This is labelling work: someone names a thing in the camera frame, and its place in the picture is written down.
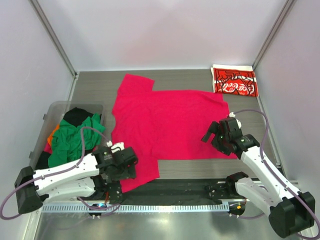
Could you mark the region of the pink t shirt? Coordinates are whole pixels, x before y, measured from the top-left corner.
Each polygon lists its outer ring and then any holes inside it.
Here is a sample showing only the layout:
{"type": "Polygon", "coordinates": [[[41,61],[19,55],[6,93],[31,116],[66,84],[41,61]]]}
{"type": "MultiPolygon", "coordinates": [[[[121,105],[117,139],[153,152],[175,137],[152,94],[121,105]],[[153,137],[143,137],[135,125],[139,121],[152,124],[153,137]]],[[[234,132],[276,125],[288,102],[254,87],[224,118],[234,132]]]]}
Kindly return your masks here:
{"type": "Polygon", "coordinates": [[[152,79],[126,74],[112,109],[113,142],[132,147],[136,177],[120,182],[129,192],[160,176],[160,160],[224,159],[202,141],[212,122],[229,114],[221,94],[199,90],[154,90],[152,79]]]}

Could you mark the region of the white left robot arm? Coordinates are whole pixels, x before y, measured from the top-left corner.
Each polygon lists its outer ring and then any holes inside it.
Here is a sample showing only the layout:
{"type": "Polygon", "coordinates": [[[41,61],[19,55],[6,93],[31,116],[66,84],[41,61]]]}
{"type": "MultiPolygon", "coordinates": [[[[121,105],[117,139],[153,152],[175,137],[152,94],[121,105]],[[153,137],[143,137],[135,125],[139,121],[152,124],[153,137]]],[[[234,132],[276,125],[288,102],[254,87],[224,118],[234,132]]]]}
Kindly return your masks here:
{"type": "Polygon", "coordinates": [[[31,213],[55,201],[100,200],[108,184],[134,179],[137,163],[132,147],[104,146],[60,166],[38,170],[24,167],[14,183],[18,213],[31,213]]]}

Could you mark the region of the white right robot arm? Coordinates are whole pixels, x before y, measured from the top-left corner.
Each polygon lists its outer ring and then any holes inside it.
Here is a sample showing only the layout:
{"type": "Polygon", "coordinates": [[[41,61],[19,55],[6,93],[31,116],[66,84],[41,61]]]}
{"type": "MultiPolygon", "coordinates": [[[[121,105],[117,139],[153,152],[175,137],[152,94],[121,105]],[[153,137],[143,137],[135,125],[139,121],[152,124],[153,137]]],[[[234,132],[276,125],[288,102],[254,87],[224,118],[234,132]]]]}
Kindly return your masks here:
{"type": "Polygon", "coordinates": [[[260,143],[251,134],[242,133],[238,119],[213,121],[201,140],[206,143],[210,137],[216,150],[227,156],[235,154],[262,183],[259,186],[246,173],[237,172],[226,177],[226,194],[250,200],[267,216],[279,237],[284,239],[319,224],[312,194],[301,192],[271,164],[260,143]]]}

